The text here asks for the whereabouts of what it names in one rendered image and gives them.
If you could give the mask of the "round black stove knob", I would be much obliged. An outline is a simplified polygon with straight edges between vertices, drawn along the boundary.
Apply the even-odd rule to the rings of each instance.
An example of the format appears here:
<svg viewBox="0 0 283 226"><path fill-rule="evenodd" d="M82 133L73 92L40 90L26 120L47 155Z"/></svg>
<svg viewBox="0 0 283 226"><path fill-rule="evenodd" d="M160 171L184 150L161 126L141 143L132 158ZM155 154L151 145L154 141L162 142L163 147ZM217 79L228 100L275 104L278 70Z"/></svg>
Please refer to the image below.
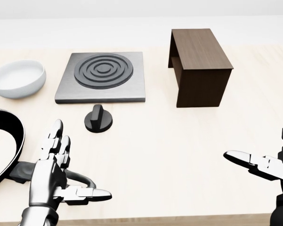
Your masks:
<svg viewBox="0 0 283 226"><path fill-rule="evenodd" d="M92 133L102 133L110 129L113 124L112 115L103 109L102 105L94 105L84 119L85 127Z"/></svg>

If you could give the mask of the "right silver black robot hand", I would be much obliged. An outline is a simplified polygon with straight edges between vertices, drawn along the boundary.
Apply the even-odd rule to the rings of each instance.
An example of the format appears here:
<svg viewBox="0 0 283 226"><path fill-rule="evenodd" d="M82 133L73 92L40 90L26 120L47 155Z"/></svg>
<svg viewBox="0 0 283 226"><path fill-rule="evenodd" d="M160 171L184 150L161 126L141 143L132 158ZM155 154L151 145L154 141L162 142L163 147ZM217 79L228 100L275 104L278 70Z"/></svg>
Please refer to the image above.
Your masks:
<svg viewBox="0 0 283 226"><path fill-rule="evenodd" d="M226 151L223 156L232 163L247 168L248 172L253 175L270 181L280 180L283 192L283 147L276 158L267 155L259 157L236 150Z"/></svg>

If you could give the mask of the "black frying pan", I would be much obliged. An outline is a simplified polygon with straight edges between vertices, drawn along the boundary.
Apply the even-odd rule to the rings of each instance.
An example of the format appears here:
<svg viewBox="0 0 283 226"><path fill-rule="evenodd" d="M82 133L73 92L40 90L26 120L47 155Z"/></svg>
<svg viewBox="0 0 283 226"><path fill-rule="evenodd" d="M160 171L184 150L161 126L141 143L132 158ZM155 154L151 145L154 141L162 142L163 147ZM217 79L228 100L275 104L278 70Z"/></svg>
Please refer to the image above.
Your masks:
<svg viewBox="0 0 283 226"><path fill-rule="evenodd" d="M69 171L70 139L62 137L63 123L55 122L42 150L45 154L54 154L57 163L69 179L80 181L87 185L92 180L78 173ZM0 182L4 179L11 179L18 183L30 181L34 163L19 161L25 141L25 126L20 118L10 111L0 109Z"/></svg>

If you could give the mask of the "white ceramic bowl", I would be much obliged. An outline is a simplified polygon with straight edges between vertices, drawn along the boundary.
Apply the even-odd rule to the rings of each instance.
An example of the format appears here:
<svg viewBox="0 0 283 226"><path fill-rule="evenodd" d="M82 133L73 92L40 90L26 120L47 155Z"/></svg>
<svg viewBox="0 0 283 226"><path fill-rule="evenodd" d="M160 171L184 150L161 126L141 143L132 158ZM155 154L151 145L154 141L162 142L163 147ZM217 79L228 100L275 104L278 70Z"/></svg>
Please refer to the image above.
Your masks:
<svg viewBox="0 0 283 226"><path fill-rule="evenodd" d="M37 93L45 84L46 70L39 61L17 60L0 67L0 96L21 99Z"/></svg>

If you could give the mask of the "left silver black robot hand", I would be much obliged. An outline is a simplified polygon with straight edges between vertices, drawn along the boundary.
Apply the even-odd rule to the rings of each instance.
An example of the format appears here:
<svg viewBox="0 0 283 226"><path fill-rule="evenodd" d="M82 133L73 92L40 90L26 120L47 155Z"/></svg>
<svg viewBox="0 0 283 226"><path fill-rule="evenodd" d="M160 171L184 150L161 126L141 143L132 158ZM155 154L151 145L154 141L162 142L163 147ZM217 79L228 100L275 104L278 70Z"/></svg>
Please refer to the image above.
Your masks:
<svg viewBox="0 0 283 226"><path fill-rule="evenodd" d="M29 205L57 209L60 203L87 205L112 198L109 191L97 189L88 177L69 171L70 145L63 136L63 123L57 119L44 139L30 184Z"/></svg>

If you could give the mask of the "dark brown wooden shelf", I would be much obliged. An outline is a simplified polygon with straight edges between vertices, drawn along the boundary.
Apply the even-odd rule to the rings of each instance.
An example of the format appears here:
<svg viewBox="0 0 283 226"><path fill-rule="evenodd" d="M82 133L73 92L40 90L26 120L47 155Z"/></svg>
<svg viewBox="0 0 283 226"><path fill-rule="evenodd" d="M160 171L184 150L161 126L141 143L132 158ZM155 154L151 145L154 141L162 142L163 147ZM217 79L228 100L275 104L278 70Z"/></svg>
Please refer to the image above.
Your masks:
<svg viewBox="0 0 283 226"><path fill-rule="evenodd" d="M211 29L173 29L168 67L178 84L178 108L218 107L233 66Z"/></svg>

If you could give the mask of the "grey square stove plate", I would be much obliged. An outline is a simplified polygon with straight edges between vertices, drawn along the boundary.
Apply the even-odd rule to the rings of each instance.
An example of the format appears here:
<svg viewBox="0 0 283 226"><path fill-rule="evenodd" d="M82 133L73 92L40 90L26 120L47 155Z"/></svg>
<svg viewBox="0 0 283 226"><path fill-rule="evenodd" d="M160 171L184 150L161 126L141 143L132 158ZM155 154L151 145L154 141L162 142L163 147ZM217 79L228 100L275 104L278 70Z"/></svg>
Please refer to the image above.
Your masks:
<svg viewBox="0 0 283 226"><path fill-rule="evenodd" d="M145 100L142 52L72 53L55 94L57 104Z"/></svg>

